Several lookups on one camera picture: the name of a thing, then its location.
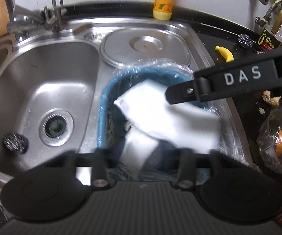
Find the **crumpled white napkin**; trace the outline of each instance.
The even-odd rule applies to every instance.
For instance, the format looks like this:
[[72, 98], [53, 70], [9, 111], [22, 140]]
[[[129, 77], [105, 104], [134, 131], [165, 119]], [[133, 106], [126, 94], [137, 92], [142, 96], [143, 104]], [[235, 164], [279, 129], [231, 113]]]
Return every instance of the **crumpled white napkin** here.
[[[132, 145], [127, 147], [122, 154], [123, 159], [127, 154], [130, 155], [130, 159], [133, 155], [135, 158], [143, 156], [144, 163], [146, 161], [144, 157], [151, 155], [146, 149], [147, 144], [142, 148], [142, 133], [154, 139], [169, 141], [176, 147], [191, 148], [197, 153], [208, 154], [210, 150], [217, 148], [220, 118], [190, 103], [170, 105], [165, 98], [166, 89], [164, 85], [146, 80], [114, 101], [123, 115], [140, 131], [134, 136], [134, 138], [140, 136], [138, 146], [134, 150], [131, 150]], [[142, 149], [146, 155], [137, 154]]]

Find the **sink drain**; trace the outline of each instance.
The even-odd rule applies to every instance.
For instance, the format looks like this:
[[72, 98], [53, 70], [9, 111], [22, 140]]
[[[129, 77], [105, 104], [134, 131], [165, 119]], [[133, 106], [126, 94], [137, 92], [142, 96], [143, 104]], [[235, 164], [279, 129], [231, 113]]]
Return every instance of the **sink drain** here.
[[65, 144], [73, 131], [72, 116], [64, 110], [46, 114], [39, 127], [40, 139], [44, 144], [58, 147]]

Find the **sink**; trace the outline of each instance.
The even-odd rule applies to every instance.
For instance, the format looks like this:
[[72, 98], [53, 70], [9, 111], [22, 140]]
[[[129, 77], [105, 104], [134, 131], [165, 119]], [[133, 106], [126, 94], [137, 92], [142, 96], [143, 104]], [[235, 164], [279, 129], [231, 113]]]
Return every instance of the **sink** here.
[[[134, 61], [160, 58], [193, 71], [214, 65], [189, 26], [153, 19], [78, 19], [59, 33], [36, 28], [19, 43], [13, 36], [0, 38], [0, 190], [13, 176], [66, 151], [93, 152], [108, 82]], [[240, 151], [250, 163], [234, 103], [223, 99], [211, 105], [224, 107], [222, 118], [234, 121]], [[2, 145], [11, 132], [28, 138], [25, 154]], [[89, 169], [79, 167], [77, 177], [90, 180]]]
[[[15, 176], [66, 149], [80, 148], [98, 70], [98, 51], [83, 42], [33, 48], [7, 66], [0, 76], [1, 172]], [[70, 125], [70, 132], [60, 138], [48, 136], [45, 124], [50, 116]], [[24, 155], [4, 149], [2, 138], [10, 132], [28, 137]]]

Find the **metal bolt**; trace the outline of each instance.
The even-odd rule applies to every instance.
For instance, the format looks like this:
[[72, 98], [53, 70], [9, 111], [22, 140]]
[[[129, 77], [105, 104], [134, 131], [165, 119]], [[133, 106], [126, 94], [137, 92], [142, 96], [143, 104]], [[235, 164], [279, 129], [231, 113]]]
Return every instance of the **metal bolt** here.
[[178, 182], [178, 186], [184, 189], [188, 189], [193, 186], [193, 182], [190, 180], [181, 180]]
[[189, 95], [192, 94], [193, 91], [194, 91], [193, 88], [190, 88], [190, 87], [187, 88], [187, 90], [186, 90], [187, 94], [189, 94]]
[[93, 181], [93, 185], [98, 188], [102, 188], [108, 185], [108, 181], [105, 179], [96, 179]]

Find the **banana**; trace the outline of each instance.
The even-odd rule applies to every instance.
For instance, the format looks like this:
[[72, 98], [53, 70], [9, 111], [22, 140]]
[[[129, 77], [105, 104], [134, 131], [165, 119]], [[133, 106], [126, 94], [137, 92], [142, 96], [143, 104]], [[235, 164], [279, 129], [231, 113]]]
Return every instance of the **banana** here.
[[216, 46], [215, 50], [218, 50], [220, 52], [220, 54], [226, 59], [226, 62], [233, 61], [233, 55], [231, 54], [229, 49]]

